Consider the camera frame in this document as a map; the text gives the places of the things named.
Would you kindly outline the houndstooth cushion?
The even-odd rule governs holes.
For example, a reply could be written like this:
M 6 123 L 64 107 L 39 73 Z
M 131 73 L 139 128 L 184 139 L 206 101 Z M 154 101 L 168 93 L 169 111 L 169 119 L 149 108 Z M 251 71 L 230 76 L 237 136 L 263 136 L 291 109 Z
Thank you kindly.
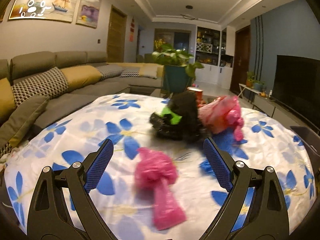
M 35 95 L 48 96 L 50 99 L 61 96 L 67 92 L 68 82 L 61 70 L 54 67 L 46 72 L 24 79 L 11 88 L 15 105 L 18 107 Z

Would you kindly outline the wooden door left wall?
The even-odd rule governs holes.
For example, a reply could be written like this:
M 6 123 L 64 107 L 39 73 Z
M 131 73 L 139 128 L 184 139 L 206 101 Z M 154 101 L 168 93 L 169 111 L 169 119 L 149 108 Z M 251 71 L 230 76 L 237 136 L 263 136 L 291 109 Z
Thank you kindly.
M 124 61 L 126 20 L 127 15 L 111 5 L 106 46 L 108 62 Z

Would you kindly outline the pink plastic bag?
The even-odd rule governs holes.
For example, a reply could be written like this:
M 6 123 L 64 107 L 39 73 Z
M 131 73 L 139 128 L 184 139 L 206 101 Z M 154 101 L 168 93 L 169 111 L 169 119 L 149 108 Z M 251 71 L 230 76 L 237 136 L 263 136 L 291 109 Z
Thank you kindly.
M 157 230 L 167 230 L 186 221 L 186 215 L 178 204 L 170 185 L 178 179 L 172 159 L 161 151 L 146 147 L 138 149 L 140 162 L 134 174 L 135 186 L 153 191 L 153 224 Z

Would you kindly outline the red printed plastic bag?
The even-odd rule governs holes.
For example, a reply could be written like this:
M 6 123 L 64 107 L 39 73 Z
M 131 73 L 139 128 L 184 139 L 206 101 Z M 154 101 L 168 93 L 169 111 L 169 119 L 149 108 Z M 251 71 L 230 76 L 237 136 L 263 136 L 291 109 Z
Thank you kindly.
M 236 141 L 244 138 L 241 130 L 244 120 L 237 96 L 221 96 L 203 105 L 198 109 L 198 117 L 203 126 L 213 134 L 219 134 L 230 128 Z

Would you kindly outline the blue foam fruit net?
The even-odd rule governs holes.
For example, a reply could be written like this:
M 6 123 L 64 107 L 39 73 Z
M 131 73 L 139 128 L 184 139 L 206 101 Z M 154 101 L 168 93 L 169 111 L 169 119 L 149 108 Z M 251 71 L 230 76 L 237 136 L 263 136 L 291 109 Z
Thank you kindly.
M 219 134 L 214 134 L 212 136 L 212 139 L 217 144 L 220 150 L 228 152 L 232 157 L 237 157 L 245 160 L 249 159 L 248 155 L 241 148 L 241 146 L 243 144 L 246 144 L 248 141 L 245 139 L 236 141 L 231 129 L 226 129 Z

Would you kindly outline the red cylindrical can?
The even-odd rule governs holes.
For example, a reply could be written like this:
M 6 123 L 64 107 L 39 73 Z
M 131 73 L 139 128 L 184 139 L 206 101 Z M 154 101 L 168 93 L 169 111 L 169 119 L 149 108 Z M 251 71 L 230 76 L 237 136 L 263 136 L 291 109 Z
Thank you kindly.
M 201 105 L 202 104 L 202 96 L 203 96 L 203 90 L 197 88 L 197 87 L 193 87 L 193 86 L 190 86 L 187 88 L 187 90 L 189 92 L 192 92 L 195 94 L 196 96 L 196 102 L 197 102 L 197 105 Z

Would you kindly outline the small potted plants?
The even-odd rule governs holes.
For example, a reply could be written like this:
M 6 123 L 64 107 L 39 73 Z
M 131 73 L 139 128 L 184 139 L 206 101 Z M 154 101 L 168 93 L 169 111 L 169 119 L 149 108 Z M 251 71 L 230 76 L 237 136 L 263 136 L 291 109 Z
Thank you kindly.
M 255 78 L 254 72 L 247 72 L 246 86 L 259 92 L 263 91 L 265 82 Z

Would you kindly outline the potted green plant teal pot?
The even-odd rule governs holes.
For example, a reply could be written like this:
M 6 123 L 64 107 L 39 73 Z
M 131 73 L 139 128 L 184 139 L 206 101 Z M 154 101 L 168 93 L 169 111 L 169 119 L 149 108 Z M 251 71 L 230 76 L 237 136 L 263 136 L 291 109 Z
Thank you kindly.
M 163 66 L 163 90 L 169 94 L 186 91 L 196 79 L 196 70 L 204 68 L 198 61 L 191 62 L 193 55 L 168 43 L 161 45 L 161 51 L 154 51 L 152 57 Z

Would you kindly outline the black plastic bag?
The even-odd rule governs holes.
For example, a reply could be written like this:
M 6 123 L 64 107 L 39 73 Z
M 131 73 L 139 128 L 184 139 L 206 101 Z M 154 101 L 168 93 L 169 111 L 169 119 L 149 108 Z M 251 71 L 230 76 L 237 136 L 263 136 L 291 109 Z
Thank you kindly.
M 204 138 L 205 129 L 198 117 L 197 98 L 193 92 L 175 94 L 158 114 L 152 113 L 150 124 L 160 138 L 188 143 Z

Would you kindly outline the dark wooden door right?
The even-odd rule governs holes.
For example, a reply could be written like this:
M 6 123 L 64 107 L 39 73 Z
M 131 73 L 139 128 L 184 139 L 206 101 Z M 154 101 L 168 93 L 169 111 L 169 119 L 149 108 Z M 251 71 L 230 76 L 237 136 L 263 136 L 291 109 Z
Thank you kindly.
M 239 84 L 245 84 L 249 70 L 251 52 L 251 26 L 248 25 L 235 33 L 235 54 L 230 91 L 240 93 Z

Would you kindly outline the small purple painting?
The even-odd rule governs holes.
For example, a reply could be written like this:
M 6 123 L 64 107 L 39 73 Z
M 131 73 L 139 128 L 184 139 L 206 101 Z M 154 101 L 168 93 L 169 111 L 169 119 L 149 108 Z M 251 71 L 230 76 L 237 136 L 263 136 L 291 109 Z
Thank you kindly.
M 102 0 L 80 0 L 76 24 L 96 29 Z

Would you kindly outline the black flat television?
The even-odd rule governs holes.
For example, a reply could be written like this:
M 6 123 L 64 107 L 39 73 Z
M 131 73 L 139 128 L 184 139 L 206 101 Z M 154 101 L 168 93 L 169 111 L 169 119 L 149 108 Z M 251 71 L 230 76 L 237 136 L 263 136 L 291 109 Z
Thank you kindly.
M 278 55 L 273 97 L 307 119 L 319 118 L 319 60 Z

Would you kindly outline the dark purple trash bin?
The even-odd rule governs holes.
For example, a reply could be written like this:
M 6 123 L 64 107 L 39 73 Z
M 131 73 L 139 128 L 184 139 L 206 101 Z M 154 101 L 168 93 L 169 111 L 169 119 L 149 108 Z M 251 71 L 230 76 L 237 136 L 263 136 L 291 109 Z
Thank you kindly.
M 303 142 L 306 151 L 309 155 L 313 172 L 315 176 L 319 175 L 319 154 L 320 154 L 320 140 L 319 135 L 317 135 L 310 128 L 305 126 L 291 126 L 292 131 L 298 135 L 298 137 Z

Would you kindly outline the floral blue white tablecloth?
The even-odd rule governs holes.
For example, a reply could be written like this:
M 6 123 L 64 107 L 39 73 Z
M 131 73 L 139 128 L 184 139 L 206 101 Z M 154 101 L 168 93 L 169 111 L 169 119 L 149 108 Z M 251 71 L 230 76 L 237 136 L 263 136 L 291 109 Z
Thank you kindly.
M 28 239 L 286 239 L 315 175 L 299 136 L 236 97 L 122 93 L 40 129 L 4 182 Z

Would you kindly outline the grey tv console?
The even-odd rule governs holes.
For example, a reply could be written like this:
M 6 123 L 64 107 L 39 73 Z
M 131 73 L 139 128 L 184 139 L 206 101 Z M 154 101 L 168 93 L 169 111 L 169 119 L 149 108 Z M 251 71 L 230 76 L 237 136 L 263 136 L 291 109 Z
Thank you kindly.
M 308 124 L 306 121 L 301 119 L 300 116 L 295 115 L 292 111 L 289 111 L 270 99 L 255 95 L 253 108 L 257 108 L 259 111 L 264 112 L 286 128 L 290 128 L 291 126 L 306 126 L 316 133 L 319 133 L 319 129 L 312 126 L 312 124 Z

